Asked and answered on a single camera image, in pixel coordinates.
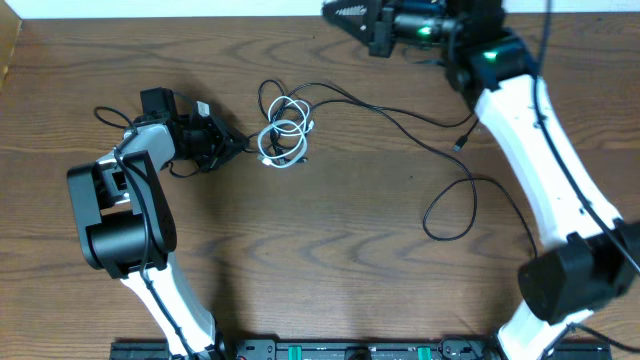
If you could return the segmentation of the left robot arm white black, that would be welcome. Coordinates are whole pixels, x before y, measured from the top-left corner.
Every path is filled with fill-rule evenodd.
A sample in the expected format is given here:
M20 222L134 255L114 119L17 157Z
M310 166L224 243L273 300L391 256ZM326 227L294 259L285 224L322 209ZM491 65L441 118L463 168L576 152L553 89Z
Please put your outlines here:
M121 125L122 140L99 159L71 168L67 184L82 254L132 290L167 340L172 359L234 359L215 316L181 271L177 230L158 178L177 161L197 173L216 170L248 146L246 135L191 101L179 113L179 93L140 93L142 113Z

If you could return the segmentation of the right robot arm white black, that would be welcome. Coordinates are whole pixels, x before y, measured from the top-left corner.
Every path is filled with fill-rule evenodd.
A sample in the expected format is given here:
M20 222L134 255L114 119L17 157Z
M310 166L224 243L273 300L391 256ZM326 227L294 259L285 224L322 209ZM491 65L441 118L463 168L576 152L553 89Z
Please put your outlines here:
M490 131L521 185L544 251L518 271L522 295L483 352L542 359L639 275L639 226L598 189L565 134L532 54L501 2L328 1L323 17L389 57L398 44L438 47L449 84Z

